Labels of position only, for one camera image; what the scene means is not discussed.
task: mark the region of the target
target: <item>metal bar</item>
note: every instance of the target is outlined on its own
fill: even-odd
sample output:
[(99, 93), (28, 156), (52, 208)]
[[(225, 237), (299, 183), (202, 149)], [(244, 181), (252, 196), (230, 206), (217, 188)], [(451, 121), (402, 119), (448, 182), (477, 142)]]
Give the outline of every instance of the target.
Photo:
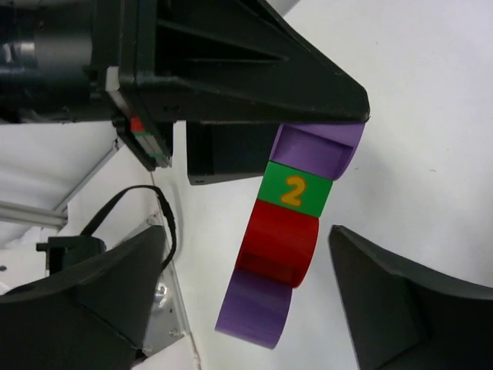
[(67, 214), (0, 201), (0, 221), (59, 229), (67, 224)]
[(99, 170), (105, 166), (105, 164), (109, 162), (109, 160), (113, 158), (116, 153), (118, 153), (122, 145), (123, 142), (119, 138), (116, 138), (113, 142), (111, 150), (99, 161), (98, 164), (92, 168), (92, 170), (89, 171), (89, 173), (80, 181), (80, 183), (77, 184), (76, 187), (74, 187), (73, 190), (70, 191), (70, 193), (65, 195), (60, 204), (56, 206), (55, 211), (60, 212), (67, 208), (70, 200), (73, 199), (73, 197), (99, 172)]

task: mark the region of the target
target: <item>stack of blocks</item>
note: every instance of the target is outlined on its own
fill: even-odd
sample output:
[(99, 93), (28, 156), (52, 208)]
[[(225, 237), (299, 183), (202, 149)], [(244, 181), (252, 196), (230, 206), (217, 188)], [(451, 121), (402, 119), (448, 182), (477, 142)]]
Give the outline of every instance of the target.
[(363, 123), (284, 124), (253, 207), (216, 330), (274, 348), (317, 243), (319, 217)]

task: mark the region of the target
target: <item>cable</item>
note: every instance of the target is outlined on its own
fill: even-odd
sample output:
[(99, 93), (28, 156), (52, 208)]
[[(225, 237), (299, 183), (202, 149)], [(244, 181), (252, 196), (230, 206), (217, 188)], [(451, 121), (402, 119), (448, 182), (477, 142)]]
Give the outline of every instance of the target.
[(176, 223), (175, 223), (175, 217), (173, 215), (173, 210), (171, 209), (171, 206), (166, 200), (164, 193), (158, 187), (151, 185), (137, 185), (134, 187), (127, 187), (126, 189), (120, 191), (98, 211), (98, 213), (90, 220), (90, 222), (87, 224), (86, 227), (84, 227), (84, 230), (82, 230), (80, 234), (88, 237), (92, 236), (92, 234), (94, 234), (94, 232), (106, 219), (106, 217), (115, 207), (115, 205), (120, 201), (120, 199), (122, 199), (123, 196), (128, 191), (133, 189), (153, 190), (157, 195), (157, 199), (159, 201), (159, 205), (161, 206), (161, 210), (163, 211), (164, 217), (168, 222), (169, 232), (171, 233), (171, 249), (169, 250), (169, 253), (164, 259), (164, 261), (161, 263), (161, 271), (164, 271), (168, 267), (169, 263), (173, 260), (173, 256), (176, 253)]

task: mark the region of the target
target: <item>red block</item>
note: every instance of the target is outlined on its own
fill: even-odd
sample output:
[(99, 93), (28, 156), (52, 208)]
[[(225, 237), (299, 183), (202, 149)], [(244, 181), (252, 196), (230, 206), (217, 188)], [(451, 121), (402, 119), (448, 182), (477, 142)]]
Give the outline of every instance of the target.
[(257, 199), (236, 267), (296, 288), (310, 266), (318, 228), (316, 217)]

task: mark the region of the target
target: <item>yellow number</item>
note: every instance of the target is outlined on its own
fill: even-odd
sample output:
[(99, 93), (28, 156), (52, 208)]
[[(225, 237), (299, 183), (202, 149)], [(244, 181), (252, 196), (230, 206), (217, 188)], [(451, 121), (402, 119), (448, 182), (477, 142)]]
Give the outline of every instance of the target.
[(293, 207), (301, 206), (300, 196), (307, 189), (307, 183), (304, 178), (301, 176), (291, 176), (286, 179), (286, 183), (290, 187), (294, 187), (294, 189), (292, 189), (289, 193), (284, 194), (280, 198), (280, 201)]

